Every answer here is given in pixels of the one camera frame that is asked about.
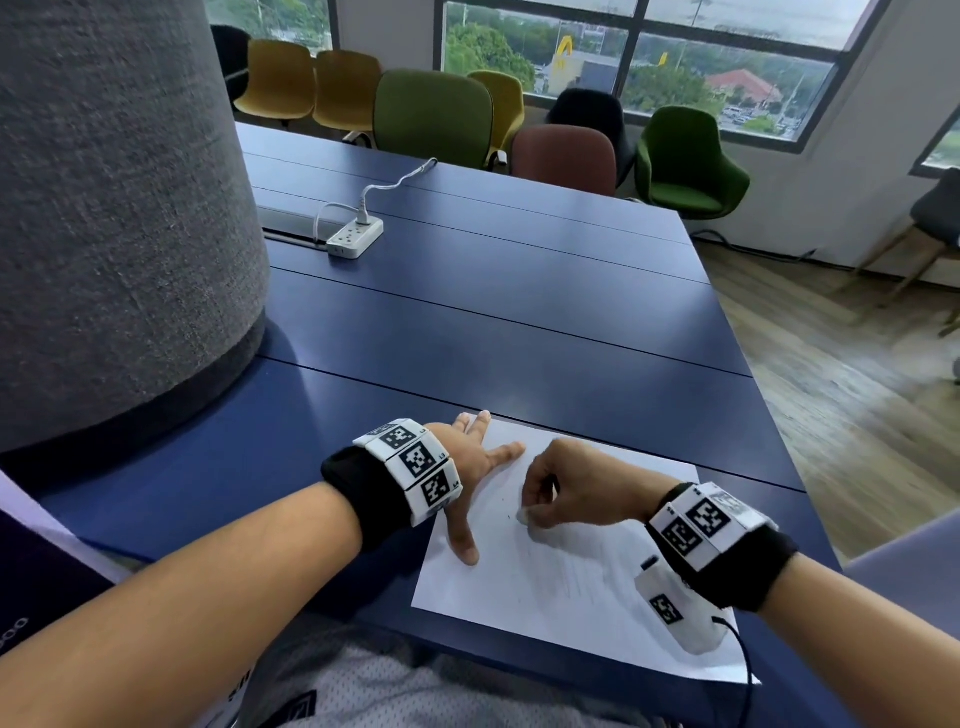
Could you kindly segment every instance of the finger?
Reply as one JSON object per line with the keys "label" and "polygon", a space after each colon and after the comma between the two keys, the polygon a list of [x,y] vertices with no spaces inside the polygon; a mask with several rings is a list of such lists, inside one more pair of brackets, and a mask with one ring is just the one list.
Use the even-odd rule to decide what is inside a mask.
{"label": "finger", "polygon": [[510,445],[501,445],[499,448],[487,450],[490,469],[493,470],[494,468],[499,468],[501,465],[512,463],[526,451],[527,446],[523,443],[511,443]]}
{"label": "finger", "polygon": [[562,497],[558,497],[552,503],[532,505],[526,509],[527,519],[538,528],[553,528],[566,523],[569,519],[566,517],[565,503]]}
{"label": "finger", "polygon": [[473,541],[470,525],[467,522],[467,513],[470,504],[466,496],[461,497],[453,505],[446,508],[446,533],[450,540],[450,547],[467,566],[476,566],[480,561],[480,551]]}
{"label": "finger", "polygon": [[470,429],[467,430],[467,435],[472,437],[478,443],[483,442],[484,436],[487,434],[487,427],[490,426],[490,412],[486,409],[477,415],[477,419],[473,421],[473,425],[470,426]]}
{"label": "finger", "polygon": [[453,421],[453,428],[458,432],[466,432],[467,425],[470,424],[470,415],[466,412],[461,412],[457,415],[457,419]]}
{"label": "finger", "polygon": [[552,489],[549,494],[550,499],[547,499],[547,493],[543,489],[543,483],[550,475],[549,452],[550,448],[547,448],[545,452],[535,457],[527,469],[527,477],[523,481],[523,491],[520,496],[520,504],[523,507],[549,503],[553,499]]}

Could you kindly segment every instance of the dark green armchair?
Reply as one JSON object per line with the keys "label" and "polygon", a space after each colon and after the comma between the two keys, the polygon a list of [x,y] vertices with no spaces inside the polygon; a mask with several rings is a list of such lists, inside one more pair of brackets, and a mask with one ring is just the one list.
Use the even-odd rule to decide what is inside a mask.
{"label": "dark green armchair", "polygon": [[750,187],[750,175],[723,153],[716,119],[688,107],[664,107],[650,119],[634,175],[640,200],[685,220],[729,215]]}

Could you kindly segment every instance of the person's right hand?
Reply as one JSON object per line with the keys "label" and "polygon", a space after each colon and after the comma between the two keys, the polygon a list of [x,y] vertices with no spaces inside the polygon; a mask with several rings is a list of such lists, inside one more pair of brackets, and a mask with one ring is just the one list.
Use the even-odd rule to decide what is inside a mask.
{"label": "person's right hand", "polygon": [[521,506],[540,528],[573,522],[647,522],[663,497],[680,483],[675,477],[628,465],[579,440],[554,440],[527,471]]}

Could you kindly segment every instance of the table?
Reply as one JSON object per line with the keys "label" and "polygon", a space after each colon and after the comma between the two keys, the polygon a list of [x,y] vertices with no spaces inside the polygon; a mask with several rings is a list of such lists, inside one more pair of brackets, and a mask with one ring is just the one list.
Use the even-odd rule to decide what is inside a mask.
{"label": "table", "polygon": [[[238,125],[259,204],[312,216],[409,158]],[[356,261],[268,241],[261,352],[215,406],[131,463],[42,503],[90,543],[155,560],[315,481],[398,416],[514,419],[695,464],[837,568],[696,251],[673,212],[439,165],[374,192]],[[675,678],[410,607],[432,523],[312,603],[441,650],[687,725],[733,725],[742,688]],[[854,725],[759,619],[752,724]]]}

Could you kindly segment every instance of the wooden floor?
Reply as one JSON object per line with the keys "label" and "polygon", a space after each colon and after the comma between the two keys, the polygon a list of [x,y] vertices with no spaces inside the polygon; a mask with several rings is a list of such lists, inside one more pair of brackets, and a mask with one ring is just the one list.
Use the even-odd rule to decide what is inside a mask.
{"label": "wooden floor", "polygon": [[960,506],[960,293],[697,247],[841,561]]}

